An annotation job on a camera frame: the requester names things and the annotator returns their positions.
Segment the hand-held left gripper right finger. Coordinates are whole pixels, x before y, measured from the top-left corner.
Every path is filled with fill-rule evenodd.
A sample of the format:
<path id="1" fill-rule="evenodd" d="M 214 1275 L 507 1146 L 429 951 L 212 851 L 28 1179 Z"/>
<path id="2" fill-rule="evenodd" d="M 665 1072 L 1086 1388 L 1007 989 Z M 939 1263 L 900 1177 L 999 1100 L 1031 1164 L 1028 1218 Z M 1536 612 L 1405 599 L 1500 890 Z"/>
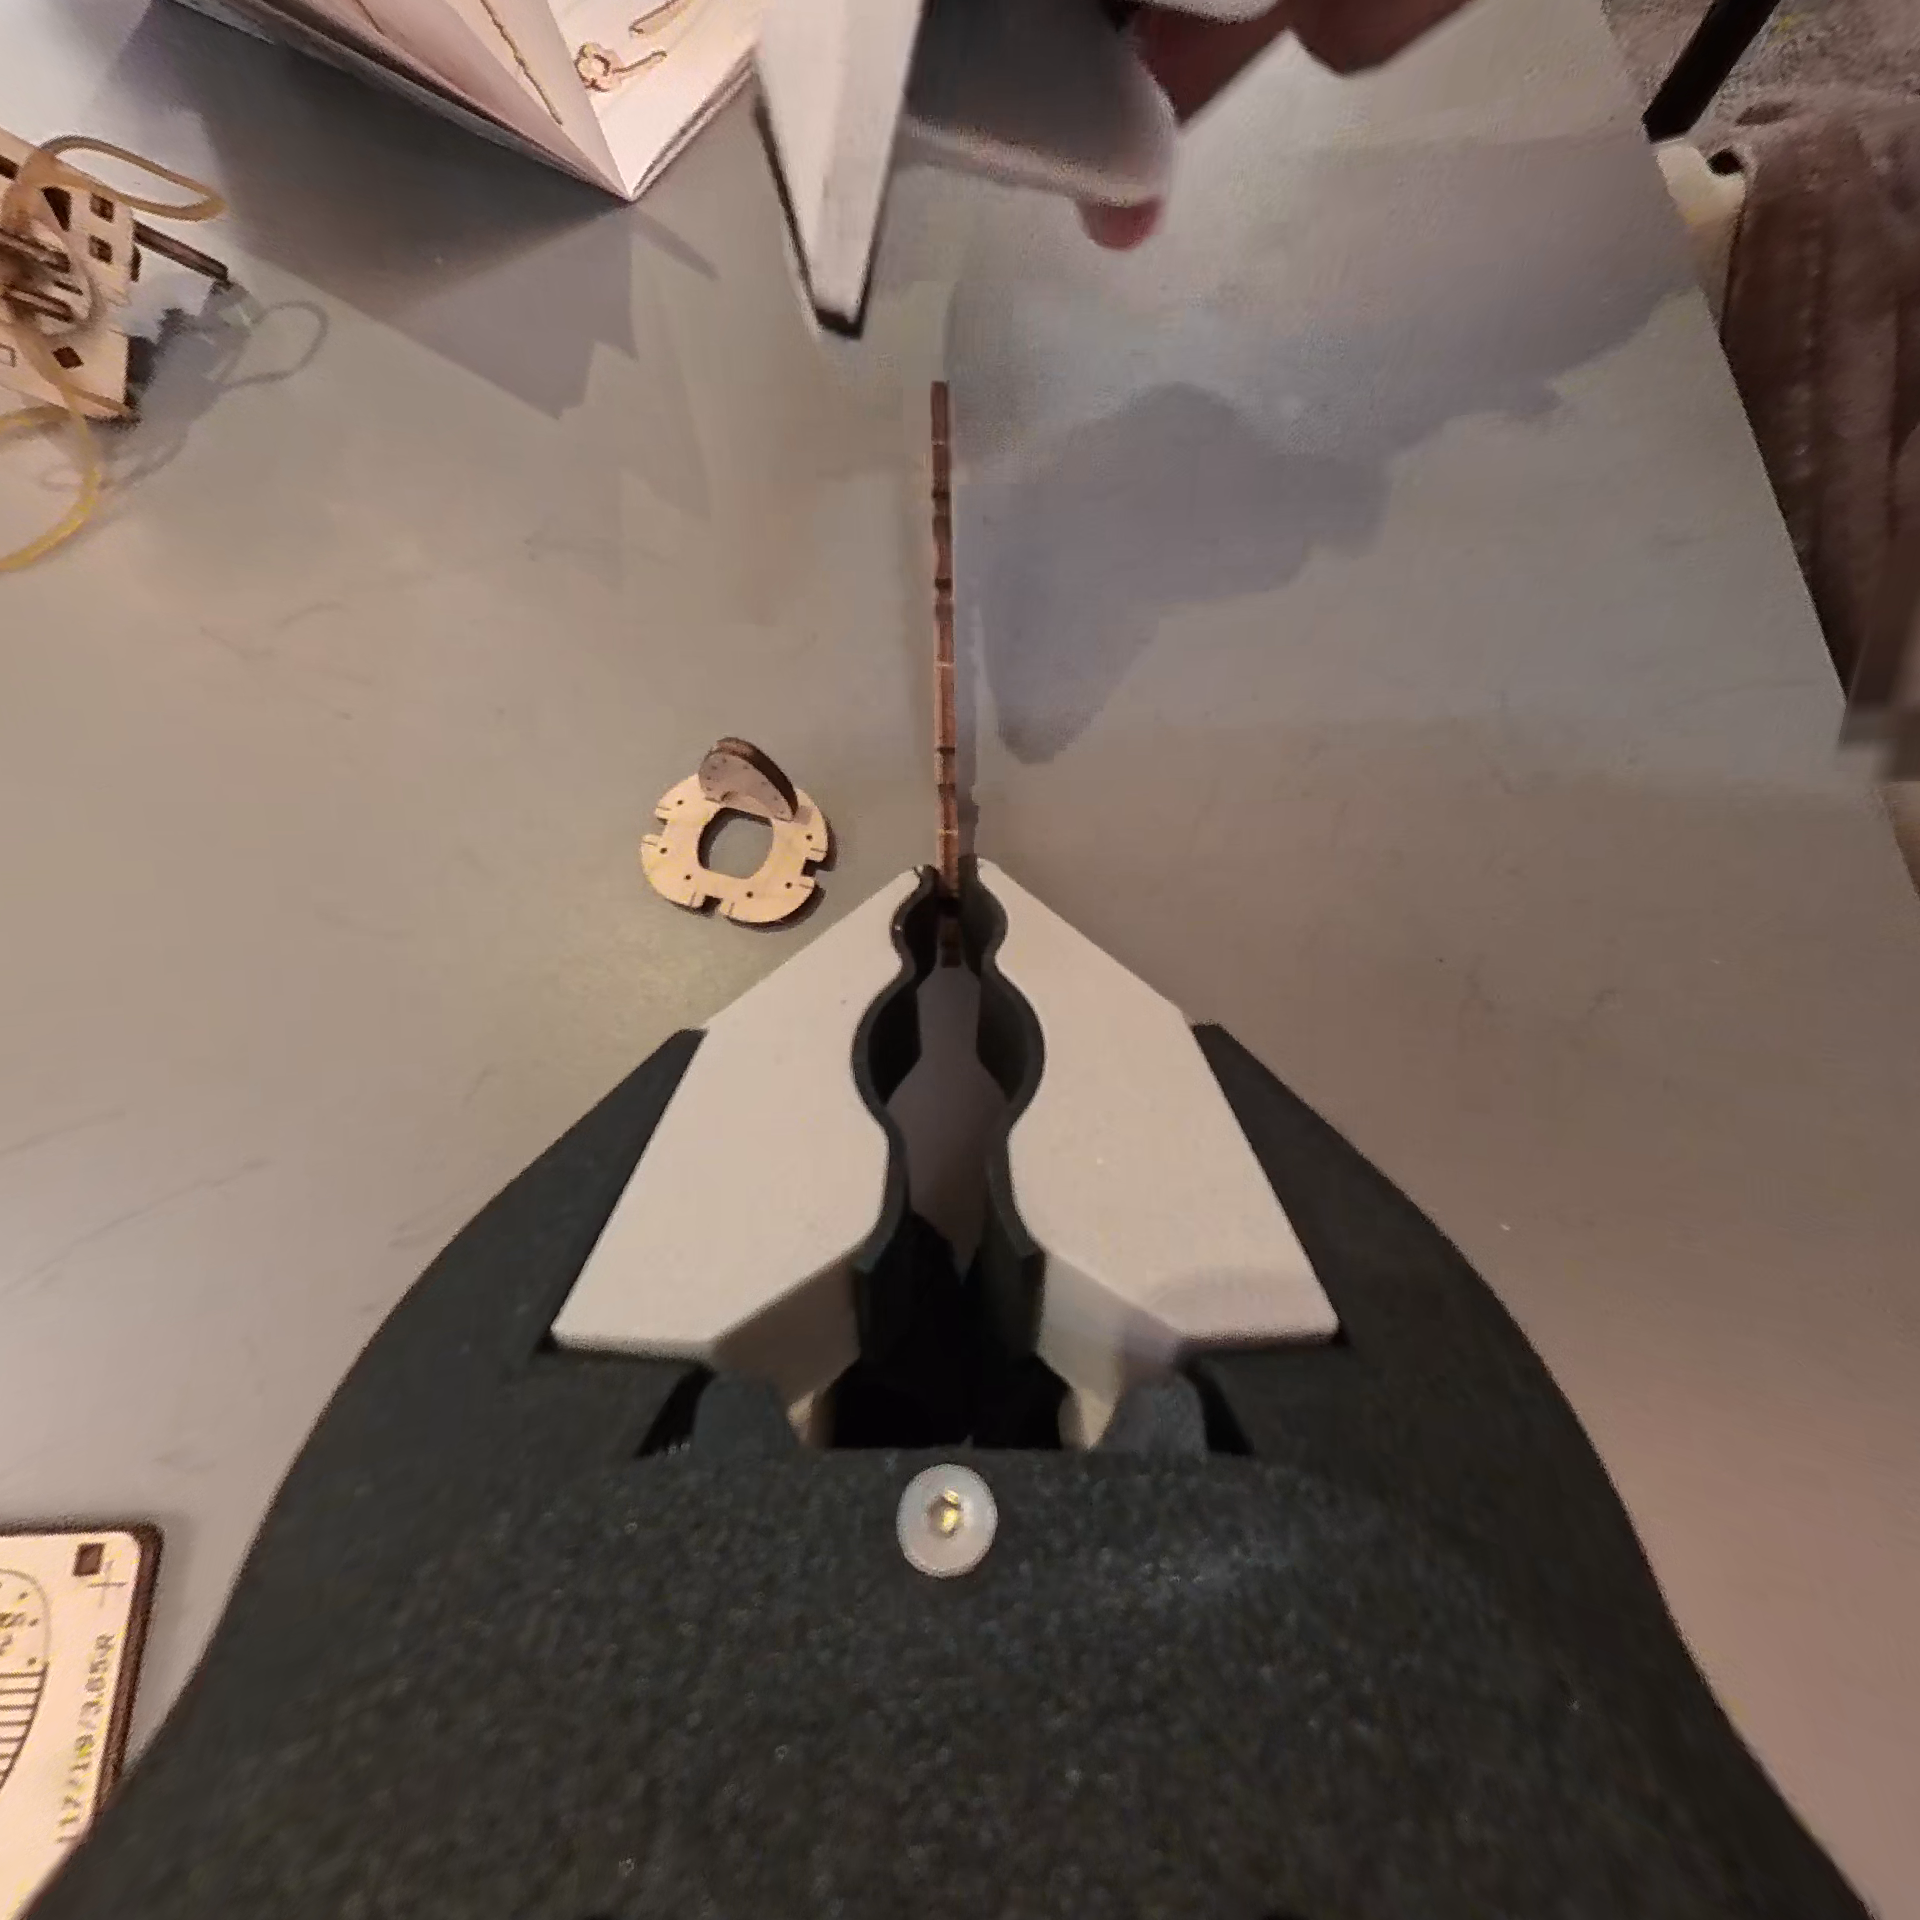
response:
<path id="1" fill-rule="evenodd" d="M 997 1312 L 1093 1449 L 1190 1361 L 1316 1348 L 1318 1280 L 1187 1013 L 1003 866 L 966 879 L 977 1056 L 1007 1120 L 990 1161 Z"/>

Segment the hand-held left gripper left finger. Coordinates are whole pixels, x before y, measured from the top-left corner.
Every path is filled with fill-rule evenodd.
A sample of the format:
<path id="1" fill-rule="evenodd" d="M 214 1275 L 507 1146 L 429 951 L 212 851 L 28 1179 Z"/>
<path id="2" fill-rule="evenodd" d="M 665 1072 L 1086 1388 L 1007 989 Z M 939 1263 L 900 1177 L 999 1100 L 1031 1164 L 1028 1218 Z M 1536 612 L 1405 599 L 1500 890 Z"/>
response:
<path id="1" fill-rule="evenodd" d="M 861 1356 L 910 1200 L 931 871 L 884 883 L 695 1037 L 553 1327 L 556 1348 L 768 1385 L 804 1447 Z"/>

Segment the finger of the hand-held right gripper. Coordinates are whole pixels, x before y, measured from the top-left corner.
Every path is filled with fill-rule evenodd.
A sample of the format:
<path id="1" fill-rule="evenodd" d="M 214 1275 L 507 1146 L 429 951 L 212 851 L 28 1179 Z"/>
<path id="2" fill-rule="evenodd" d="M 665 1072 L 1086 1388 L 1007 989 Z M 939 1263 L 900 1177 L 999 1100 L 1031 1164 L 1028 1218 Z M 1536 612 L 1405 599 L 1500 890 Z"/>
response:
<path id="1" fill-rule="evenodd" d="M 829 335 L 859 335 L 924 2 L 768 2 L 757 123 L 800 289 Z"/>

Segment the wooden ring part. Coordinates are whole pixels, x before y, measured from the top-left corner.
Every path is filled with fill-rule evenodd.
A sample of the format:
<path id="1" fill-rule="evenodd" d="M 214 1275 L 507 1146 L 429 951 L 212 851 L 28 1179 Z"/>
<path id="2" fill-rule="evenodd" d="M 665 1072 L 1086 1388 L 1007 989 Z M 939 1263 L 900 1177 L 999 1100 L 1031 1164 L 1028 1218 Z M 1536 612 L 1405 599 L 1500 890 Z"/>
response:
<path id="1" fill-rule="evenodd" d="M 755 820 L 765 849 L 752 874 L 717 871 L 708 843 L 727 818 Z M 655 804 L 655 833 L 639 843 L 639 868 L 663 901 L 686 909 L 716 909 L 719 920 L 769 929 L 791 921 L 815 895 L 815 871 L 832 852 L 832 827 L 800 789 L 800 817 L 769 824 L 757 812 L 734 812 L 703 799 L 696 773 L 670 787 Z"/>

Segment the small oval wooden piece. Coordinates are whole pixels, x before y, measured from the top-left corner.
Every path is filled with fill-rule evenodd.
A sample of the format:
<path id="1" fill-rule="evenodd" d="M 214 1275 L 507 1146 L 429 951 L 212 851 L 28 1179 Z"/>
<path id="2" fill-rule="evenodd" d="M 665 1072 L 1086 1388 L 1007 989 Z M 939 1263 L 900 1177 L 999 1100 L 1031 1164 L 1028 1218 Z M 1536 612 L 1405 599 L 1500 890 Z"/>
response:
<path id="1" fill-rule="evenodd" d="M 783 768 L 742 736 L 719 736 L 701 757 L 696 784 L 719 810 L 757 812 L 787 825 L 800 817 L 800 791 Z"/>

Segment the thin notched wooden strip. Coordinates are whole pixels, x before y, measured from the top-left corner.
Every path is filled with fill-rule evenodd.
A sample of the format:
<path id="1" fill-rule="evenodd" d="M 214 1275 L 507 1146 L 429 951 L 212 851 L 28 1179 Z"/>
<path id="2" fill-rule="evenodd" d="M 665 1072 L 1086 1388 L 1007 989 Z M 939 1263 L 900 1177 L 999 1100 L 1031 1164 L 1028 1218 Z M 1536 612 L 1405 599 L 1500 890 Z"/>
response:
<path id="1" fill-rule="evenodd" d="M 959 883 L 961 810 L 958 799 L 958 705 L 952 639 L 952 405 L 945 379 L 927 389 L 927 504 L 931 504 L 931 765 L 932 765 L 932 866 L 939 898 L 939 965 L 961 960 Z"/>

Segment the laser-cut wooden parts sheet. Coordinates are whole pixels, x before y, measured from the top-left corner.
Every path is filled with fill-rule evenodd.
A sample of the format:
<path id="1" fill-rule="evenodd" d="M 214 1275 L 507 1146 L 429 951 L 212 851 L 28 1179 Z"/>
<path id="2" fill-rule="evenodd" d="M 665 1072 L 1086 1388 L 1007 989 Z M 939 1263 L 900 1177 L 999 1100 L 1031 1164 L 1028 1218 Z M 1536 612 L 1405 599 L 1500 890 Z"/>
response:
<path id="1" fill-rule="evenodd" d="M 3 1915 L 88 1836 L 120 1776 L 152 1617 L 150 1522 L 3 1527 Z"/>

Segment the partly built wooden model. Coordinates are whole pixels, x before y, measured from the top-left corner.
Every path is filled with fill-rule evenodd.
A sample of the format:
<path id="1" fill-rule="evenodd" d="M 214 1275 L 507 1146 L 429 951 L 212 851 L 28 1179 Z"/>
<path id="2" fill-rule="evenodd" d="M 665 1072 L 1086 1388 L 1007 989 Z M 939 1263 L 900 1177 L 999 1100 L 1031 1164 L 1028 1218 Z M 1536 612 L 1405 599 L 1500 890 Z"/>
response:
<path id="1" fill-rule="evenodd" d="M 5 391 L 28 405 L 69 405 L 94 424 L 133 418 L 136 373 L 128 314 L 140 276 L 117 300 L 101 271 L 80 287 L 35 275 L 30 259 L 5 248 L 3 197 Z"/>

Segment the person's right hand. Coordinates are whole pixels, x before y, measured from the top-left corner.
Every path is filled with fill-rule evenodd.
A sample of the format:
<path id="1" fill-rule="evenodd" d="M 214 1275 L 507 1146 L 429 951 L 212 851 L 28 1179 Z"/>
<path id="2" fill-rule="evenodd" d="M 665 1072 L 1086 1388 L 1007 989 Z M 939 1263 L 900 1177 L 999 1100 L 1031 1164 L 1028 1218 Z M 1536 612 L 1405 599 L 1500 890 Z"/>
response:
<path id="1" fill-rule="evenodd" d="M 1179 130 L 1281 41 L 1349 80 L 1397 63 L 1469 10 L 1475 2 L 1102 4 Z"/>

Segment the white instruction booklet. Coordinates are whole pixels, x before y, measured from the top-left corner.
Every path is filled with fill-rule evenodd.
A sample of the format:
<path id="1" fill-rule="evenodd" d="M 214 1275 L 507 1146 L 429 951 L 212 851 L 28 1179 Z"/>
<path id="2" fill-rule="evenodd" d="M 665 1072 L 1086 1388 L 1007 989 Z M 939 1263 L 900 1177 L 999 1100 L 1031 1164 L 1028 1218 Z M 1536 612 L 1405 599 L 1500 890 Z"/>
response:
<path id="1" fill-rule="evenodd" d="M 752 75 L 760 2 L 195 2 L 635 203 Z"/>

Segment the small white plastic object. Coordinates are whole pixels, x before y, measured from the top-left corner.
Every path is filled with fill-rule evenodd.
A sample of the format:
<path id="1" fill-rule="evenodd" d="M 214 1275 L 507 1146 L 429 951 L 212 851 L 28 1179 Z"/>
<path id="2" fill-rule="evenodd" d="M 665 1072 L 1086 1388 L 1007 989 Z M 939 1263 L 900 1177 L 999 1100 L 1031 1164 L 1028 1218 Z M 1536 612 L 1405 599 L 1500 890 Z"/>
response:
<path id="1" fill-rule="evenodd" d="M 1691 233 L 1718 233 L 1737 226 L 1745 173 L 1739 157 L 1707 154 L 1686 140 L 1660 141 L 1653 148 L 1669 200 Z"/>

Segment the tan rubber band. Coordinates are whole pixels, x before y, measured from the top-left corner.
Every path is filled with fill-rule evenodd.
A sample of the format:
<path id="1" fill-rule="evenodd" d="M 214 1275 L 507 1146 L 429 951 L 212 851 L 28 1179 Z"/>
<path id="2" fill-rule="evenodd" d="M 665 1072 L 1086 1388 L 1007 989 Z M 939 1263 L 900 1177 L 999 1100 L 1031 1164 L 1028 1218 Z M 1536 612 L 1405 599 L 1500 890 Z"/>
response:
<path id="1" fill-rule="evenodd" d="M 73 441 L 75 489 L 61 515 L 36 538 L 9 549 L 3 555 L 3 573 L 19 573 L 52 559 L 73 544 L 94 521 L 105 492 L 105 460 L 94 421 L 69 405 L 16 407 L 3 417 L 3 436 L 36 434 L 40 429 L 65 429 Z"/>
<path id="2" fill-rule="evenodd" d="M 113 297 L 148 256 L 233 284 L 229 267 L 180 237 L 214 224 L 225 200 L 207 183 L 94 136 L 52 136 L 39 144 L 5 136 L 5 248 L 46 280 L 80 281 L 101 271 Z"/>

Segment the person's brown garment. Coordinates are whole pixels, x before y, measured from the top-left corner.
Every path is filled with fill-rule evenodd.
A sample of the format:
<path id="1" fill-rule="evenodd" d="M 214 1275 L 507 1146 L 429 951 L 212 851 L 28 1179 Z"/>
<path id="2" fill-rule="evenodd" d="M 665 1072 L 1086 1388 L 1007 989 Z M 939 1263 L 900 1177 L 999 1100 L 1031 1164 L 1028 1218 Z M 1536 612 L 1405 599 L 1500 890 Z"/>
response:
<path id="1" fill-rule="evenodd" d="M 1916 99 L 1768 92 L 1712 157 L 1743 187 L 1718 336 L 1878 799 L 1916 876 Z"/>

